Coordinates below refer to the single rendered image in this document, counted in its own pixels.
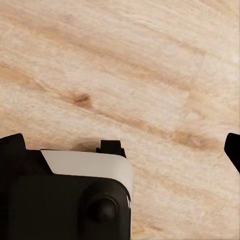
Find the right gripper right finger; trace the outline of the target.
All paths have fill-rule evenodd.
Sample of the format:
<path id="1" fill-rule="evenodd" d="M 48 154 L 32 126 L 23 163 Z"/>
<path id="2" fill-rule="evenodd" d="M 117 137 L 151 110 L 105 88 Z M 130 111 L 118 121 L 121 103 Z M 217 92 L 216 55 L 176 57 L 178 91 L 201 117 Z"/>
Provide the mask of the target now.
<path id="1" fill-rule="evenodd" d="M 240 135 L 228 133 L 224 151 L 240 173 Z"/>

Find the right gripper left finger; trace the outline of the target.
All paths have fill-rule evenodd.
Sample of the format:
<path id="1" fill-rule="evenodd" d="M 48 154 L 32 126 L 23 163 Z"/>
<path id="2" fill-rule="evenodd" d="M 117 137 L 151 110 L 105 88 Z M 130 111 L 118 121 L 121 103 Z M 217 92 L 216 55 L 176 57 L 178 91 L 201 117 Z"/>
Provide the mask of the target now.
<path id="1" fill-rule="evenodd" d="M 0 138 L 0 193 L 26 152 L 21 133 Z"/>

